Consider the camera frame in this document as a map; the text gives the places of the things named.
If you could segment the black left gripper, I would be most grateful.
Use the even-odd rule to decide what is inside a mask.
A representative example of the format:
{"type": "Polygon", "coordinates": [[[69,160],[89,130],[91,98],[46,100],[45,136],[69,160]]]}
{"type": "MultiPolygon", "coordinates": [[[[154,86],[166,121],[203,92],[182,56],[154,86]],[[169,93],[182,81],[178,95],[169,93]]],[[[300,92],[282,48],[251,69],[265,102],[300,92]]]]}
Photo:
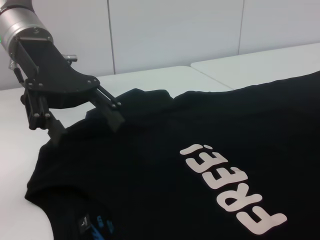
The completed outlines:
{"type": "Polygon", "coordinates": [[[54,145],[60,144],[66,129],[49,109],[74,108],[91,101],[113,132],[125,122],[122,104],[96,77],[74,70],[51,41],[19,40],[15,56],[27,76],[21,102],[28,127],[47,130],[54,145]]]}

